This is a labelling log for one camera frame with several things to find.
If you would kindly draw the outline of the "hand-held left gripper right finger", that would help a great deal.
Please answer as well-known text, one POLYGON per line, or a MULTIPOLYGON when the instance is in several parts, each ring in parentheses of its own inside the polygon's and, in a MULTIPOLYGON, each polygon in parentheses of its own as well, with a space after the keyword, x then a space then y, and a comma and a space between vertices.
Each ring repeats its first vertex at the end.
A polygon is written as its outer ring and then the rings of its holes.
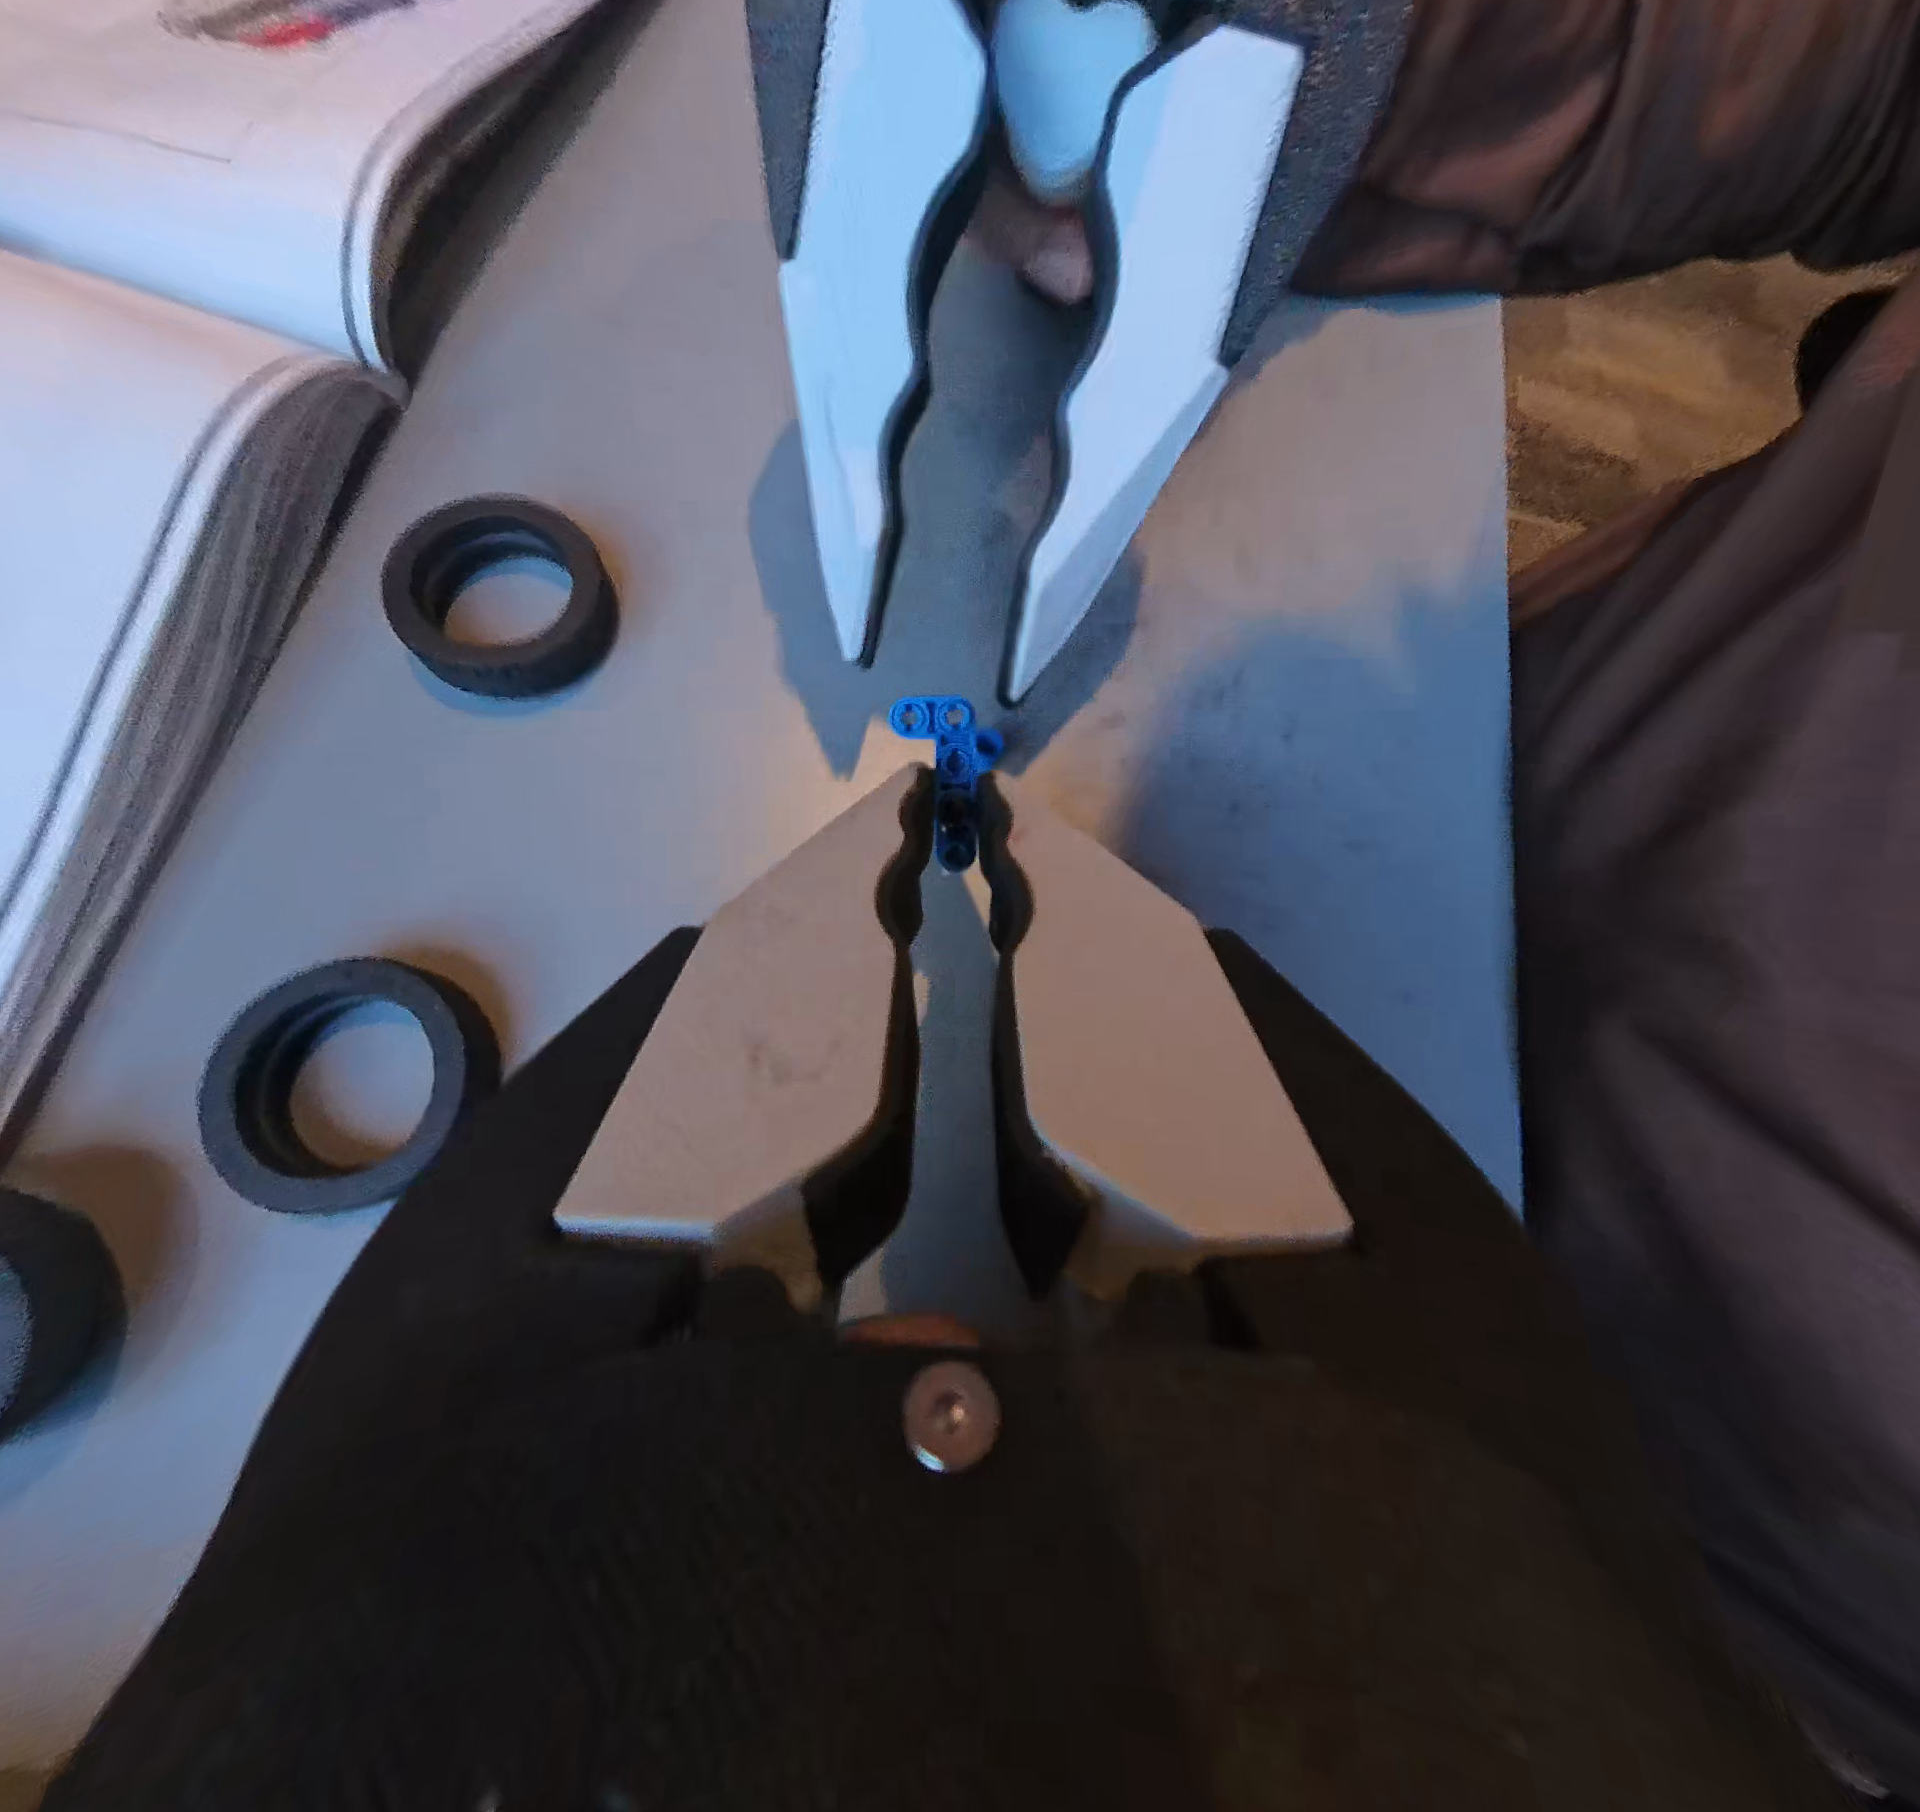
POLYGON ((1031 1296, 1346 1247, 1354 1218, 1194 912, 997 776, 1000 1222, 1031 1296))

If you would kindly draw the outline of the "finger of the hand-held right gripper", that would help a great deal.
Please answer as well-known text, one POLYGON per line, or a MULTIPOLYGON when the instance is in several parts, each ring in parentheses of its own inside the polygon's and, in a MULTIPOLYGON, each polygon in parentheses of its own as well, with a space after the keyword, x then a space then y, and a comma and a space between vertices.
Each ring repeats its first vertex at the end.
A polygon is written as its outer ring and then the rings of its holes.
POLYGON ((986 51, 963 0, 828 0, 811 105, 781 312, 832 637, 866 666, 924 396, 924 263, 985 140, 986 51))
POLYGON ((1083 622, 1229 383, 1229 324, 1306 44, 1202 22, 1117 85, 1091 162, 1096 324, 1054 410, 1055 474, 1000 666, 1018 705, 1083 622))

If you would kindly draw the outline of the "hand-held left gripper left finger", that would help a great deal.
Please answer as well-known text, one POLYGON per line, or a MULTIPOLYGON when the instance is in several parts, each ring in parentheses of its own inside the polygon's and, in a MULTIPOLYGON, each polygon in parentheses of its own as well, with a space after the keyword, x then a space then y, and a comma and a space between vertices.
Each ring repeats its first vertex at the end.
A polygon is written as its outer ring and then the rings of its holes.
POLYGON ((926 767, 898 767, 721 903, 554 1204, 563 1235, 837 1288, 893 1208, 872 1153, 915 1087, 926 767))

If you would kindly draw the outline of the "blue toy brick connector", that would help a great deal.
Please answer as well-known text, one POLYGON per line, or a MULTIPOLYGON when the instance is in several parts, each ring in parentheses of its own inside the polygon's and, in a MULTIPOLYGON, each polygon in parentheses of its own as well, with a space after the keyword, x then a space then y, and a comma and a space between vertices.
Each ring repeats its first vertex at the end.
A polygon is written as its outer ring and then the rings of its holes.
POLYGON ((951 875, 976 855, 976 785, 991 763, 989 737, 963 695, 906 695, 887 715, 893 733, 930 748, 933 859, 951 875))

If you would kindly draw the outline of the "grey desk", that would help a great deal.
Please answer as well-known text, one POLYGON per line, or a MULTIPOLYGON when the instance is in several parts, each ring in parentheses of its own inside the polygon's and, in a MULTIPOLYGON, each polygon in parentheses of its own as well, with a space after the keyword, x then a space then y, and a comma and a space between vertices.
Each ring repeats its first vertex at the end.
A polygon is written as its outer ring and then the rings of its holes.
MULTIPOLYGON (((743 0, 627 0, 612 49, 512 162, 533 192, 13 1154, 97 1223, 130 1313, 3 1445, 7 1772, 49 1771, 144 1648, 379 1222, 278 1217, 206 1166, 231 1017, 394 953, 463 984, 515 1064, 908 763, 893 698, 995 692, 1077 329, 955 251, 881 650, 842 664, 743 0), (397 539, 478 495, 562 510, 612 571, 616 643, 562 695, 455 692, 385 622, 397 539)), ((1275 311, 1006 733, 1021 794, 1255 943, 1515 1194, 1503 474, 1494 304, 1275 311)), ((513 643, 563 598, 515 559, 446 627, 513 643)))

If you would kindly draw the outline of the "person's right hand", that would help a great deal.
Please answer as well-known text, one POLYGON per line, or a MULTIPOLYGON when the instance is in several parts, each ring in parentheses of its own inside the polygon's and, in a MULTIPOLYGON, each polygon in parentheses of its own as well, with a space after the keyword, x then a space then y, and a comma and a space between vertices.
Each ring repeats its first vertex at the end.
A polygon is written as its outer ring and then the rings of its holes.
POLYGON ((1080 214, 1031 197, 1014 176, 995 176, 973 216, 974 237, 1043 301, 1073 309, 1091 298, 1096 263, 1080 214))

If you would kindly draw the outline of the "black toy tyre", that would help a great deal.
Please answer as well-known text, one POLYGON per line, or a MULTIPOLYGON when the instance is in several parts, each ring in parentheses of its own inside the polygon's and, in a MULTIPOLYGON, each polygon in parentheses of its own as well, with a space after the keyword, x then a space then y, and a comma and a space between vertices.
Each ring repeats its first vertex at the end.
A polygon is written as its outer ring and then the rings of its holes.
POLYGON ((284 1217, 335 1217, 397 1201, 498 1081, 493 1023, 463 985, 394 958, 328 960, 273 984, 231 1019, 205 1062, 198 1136, 206 1165, 238 1199, 284 1217), (375 1008, 420 1028, 425 1101, 394 1149, 337 1166, 300 1136, 295 1087, 329 1032, 375 1008))
POLYGON ((2 1438, 46 1413, 122 1319, 122 1283, 81 1212, 2 1189, 2 1438))
POLYGON ((612 571, 589 532, 562 510, 520 495, 478 495, 423 513, 389 550, 379 594, 391 631, 423 671, 455 692, 494 702, 570 690, 598 670, 620 624, 612 571), (560 613, 513 643, 453 637, 446 620, 455 598, 515 559, 563 574, 560 613))

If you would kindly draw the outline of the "open instruction booklet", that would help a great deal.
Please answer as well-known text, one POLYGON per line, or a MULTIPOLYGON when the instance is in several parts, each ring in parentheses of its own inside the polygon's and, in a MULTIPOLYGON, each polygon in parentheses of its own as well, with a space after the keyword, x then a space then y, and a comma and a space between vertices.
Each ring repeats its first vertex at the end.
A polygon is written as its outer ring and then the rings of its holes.
POLYGON ((404 401, 422 199, 601 0, 2 0, 2 1112, 404 401))

